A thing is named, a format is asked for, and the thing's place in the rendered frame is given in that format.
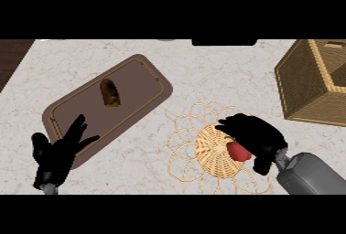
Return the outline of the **dark wooden board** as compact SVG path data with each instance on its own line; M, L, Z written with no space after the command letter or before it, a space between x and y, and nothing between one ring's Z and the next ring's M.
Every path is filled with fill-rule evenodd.
M0 91L35 44L35 39L0 39Z

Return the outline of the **red bell pepper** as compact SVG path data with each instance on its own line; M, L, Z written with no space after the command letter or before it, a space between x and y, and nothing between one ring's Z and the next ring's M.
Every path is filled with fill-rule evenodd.
M246 148L240 145L236 139L231 136L227 136L230 142L227 144L228 154L234 161L245 162L252 159L252 153L246 150Z

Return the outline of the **brown rectangular tray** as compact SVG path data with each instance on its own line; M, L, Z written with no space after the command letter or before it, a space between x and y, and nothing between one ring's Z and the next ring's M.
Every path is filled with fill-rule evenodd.
M88 124L82 140L101 136L76 154L73 169L120 137L166 101L172 92L166 76L147 57L137 54L51 104L42 121L52 143L64 137L80 114L86 116Z

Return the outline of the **black appliance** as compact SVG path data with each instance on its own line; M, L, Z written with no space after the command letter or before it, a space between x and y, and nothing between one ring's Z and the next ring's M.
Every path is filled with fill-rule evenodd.
M193 45L197 47L218 47L218 46L255 46L258 39L193 39Z

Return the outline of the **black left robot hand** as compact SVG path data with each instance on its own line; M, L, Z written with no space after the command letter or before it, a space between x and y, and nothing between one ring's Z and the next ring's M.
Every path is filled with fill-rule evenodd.
M54 144L43 133L33 134L33 157L39 164L33 187L38 190L49 183L57 187L66 183L76 155L101 139L97 135L82 140L86 129L86 116L80 114L64 137Z

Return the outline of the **dark brown bread loaf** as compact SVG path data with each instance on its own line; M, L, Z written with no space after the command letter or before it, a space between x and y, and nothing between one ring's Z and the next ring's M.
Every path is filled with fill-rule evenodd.
M104 105L107 107L119 107L120 95L119 95L119 89L116 87L114 81L112 81L110 79L104 79L101 83L101 90L103 90Z

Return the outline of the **woven wicker placemat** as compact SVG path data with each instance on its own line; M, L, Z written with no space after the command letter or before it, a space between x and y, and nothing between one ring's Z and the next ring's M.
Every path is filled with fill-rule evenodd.
M273 192L273 177L250 168L253 158L240 162L228 154L233 138L215 129L218 120L242 110L219 102L196 102L188 113L174 120L175 132L168 137L171 157L168 174L181 183L181 192L188 195L190 185L197 192L216 195L268 195Z

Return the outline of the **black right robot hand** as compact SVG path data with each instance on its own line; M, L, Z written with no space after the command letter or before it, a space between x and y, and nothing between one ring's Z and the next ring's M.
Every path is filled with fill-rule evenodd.
M289 148L282 131L259 117L239 113L219 120L215 129L222 131L256 156L255 171L267 176L277 152Z

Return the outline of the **brown wicker basket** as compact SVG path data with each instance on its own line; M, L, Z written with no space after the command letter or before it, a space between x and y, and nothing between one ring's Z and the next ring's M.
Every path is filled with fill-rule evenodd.
M287 120L346 127L346 39L298 39L276 80Z

